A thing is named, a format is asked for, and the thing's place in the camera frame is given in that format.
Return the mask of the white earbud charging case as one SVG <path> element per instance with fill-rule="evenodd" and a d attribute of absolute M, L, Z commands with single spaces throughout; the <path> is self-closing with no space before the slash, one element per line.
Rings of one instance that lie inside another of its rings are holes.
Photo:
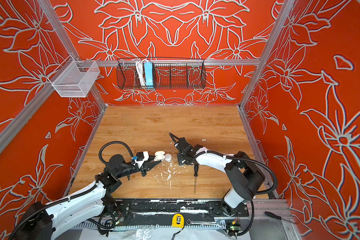
<path fill-rule="evenodd" d="M 157 151 L 155 152 L 155 161 L 166 161 L 171 162 L 172 161 L 172 155 L 169 153 L 165 153 L 164 151 Z"/>

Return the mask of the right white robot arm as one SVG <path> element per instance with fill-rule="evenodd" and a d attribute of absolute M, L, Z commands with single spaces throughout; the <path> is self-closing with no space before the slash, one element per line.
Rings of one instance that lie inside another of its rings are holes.
<path fill-rule="evenodd" d="M 193 166 L 195 178 L 200 166 L 208 166 L 227 175 L 232 188 L 222 198 L 221 208 L 228 215 L 232 215 L 240 204 L 252 201 L 256 195 L 271 193 L 278 186 L 276 174 L 244 152 L 222 154 L 201 145 L 192 146 L 185 138 L 172 133 L 169 136 L 179 151 L 179 165 Z"/>

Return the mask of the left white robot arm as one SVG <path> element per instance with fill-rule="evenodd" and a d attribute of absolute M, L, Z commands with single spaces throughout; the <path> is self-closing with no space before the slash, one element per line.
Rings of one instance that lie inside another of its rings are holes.
<path fill-rule="evenodd" d="M 54 240 L 72 227 L 84 222 L 93 222 L 94 217 L 112 218 L 112 222 L 98 228 L 111 230 L 120 215 L 116 200 L 112 197 L 122 184 L 121 178 L 148 171 L 165 159 L 165 154 L 151 156 L 148 152 L 139 152 L 127 163 L 122 155 L 114 155 L 104 162 L 105 169 L 95 176 L 95 180 L 81 190 L 57 201 L 32 204 L 21 221 L 15 226 L 9 238 L 11 240 Z"/>

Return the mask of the yellow tape measure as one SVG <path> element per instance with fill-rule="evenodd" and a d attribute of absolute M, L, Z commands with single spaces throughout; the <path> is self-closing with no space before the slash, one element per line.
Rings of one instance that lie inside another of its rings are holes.
<path fill-rule="evenodd" d="M 173 228 L 184 228 L 185 226 L 185 219 L 182 214 L 175 214 L 172 218 L 172 224 L 171 226 Z"/>

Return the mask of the silver wrench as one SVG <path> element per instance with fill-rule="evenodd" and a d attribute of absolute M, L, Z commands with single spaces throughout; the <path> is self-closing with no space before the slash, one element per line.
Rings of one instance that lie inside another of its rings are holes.
<path fill-rule="evenodd" d="M 221 226 L 219 222 L 211 222 L 211 221 L 193 221 L 193 220 L 186 220 L 187 225 L 210 225 L 210 226 Z"/>

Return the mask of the light blue box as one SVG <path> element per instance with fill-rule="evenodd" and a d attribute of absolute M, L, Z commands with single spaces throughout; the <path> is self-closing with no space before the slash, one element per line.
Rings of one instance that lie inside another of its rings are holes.
<path fill-rule="evenodd" d="M 153 64 L 151 62 L 144 63 L 146 86 L 152 88 L 154 86 L 153 81 Z"/>

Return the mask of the black handled screwdriver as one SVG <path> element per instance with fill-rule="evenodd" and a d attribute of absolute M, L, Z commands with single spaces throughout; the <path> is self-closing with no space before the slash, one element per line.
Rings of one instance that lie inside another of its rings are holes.
<path fill-rule="evenodd" d="M 198 171 L 199 165 L 194 164 L 194 194 L 196 194 Z"/>

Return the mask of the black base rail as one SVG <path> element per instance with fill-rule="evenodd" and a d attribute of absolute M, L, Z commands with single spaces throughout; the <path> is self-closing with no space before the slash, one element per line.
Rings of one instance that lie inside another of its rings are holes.
<path fill-rule="evenodd" d="M 240 204 L 232 215 L 221 208 L 220 199 L 118 199 L 104 212 L 102 224 L 111 224 L 115 219 L 117 227 L 144 228 L 170 227 L 175 214 L 182 214 L 186 226 L 227 228 L 233 221 L 236 224 L 250 220 L 246 204 Z M 186 220 L 219 222 L 221 226 L 187 225 Z"/>

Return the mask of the clear plastic wall bin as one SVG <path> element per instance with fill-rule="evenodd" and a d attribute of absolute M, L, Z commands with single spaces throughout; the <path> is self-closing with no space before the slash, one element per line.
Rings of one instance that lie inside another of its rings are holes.
<path fill-rule="evenodd" d="M 68 61 L 49 82 L 62 98 L 85 98 L 99 74 L 96 61 Z"/>

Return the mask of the black tool on frame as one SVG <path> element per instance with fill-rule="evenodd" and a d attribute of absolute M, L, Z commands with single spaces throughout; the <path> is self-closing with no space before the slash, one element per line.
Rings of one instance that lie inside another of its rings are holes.
<path fill-rule="evenodd" d="M 281 216 L 278 216 L 274 213 L 271 213 L 271 212 L 268 212 L 268 211 L 265 211 L 264 214 L 270 218 L 273 218 L 273 219 L 276 219 L 276 220 L 279 220 L 279 221 L 285 221 L 285 222 L 288 222 L 288 223 L 291 223 L 291 224 L 296 224 L 294 223 L 293 221 L 291 220 L 288 220 L 288 219 L 285 219 L 285 218 L 282 218 Z"/>

